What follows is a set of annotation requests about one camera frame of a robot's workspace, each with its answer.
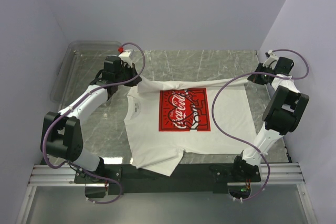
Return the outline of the white t-shirt red print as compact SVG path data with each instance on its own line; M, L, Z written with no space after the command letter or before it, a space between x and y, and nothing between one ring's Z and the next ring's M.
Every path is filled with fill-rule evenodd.
M133 166L170 176L184 153L241 153L256 137L246 83L143 79L132 87L124 123Z

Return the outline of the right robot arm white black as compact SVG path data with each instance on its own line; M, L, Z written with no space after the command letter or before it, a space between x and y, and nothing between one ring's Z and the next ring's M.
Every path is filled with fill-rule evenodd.
M290 76L293 60L270 56L256 69L261 74L252 74L248 80L260 85L270 84L274 94L263 116L263 125L252 146L244 149L234 159L230 169L232 179L238 182L259 179L259 166L262 158L279 139L293 132L308 105L309 96L300 92Z

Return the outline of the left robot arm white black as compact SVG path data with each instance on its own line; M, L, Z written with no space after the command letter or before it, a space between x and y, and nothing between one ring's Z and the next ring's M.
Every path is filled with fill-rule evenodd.
M84 148L81 126L100 105L110 100L119 86L133 87L141 81L131 55L126 50L118 56L107 56L103 68L79 98L59 112L45 115L41 151L46 163L50 162L49 156L62 158L86 170L87 178L93 183L104 179L104 160Z

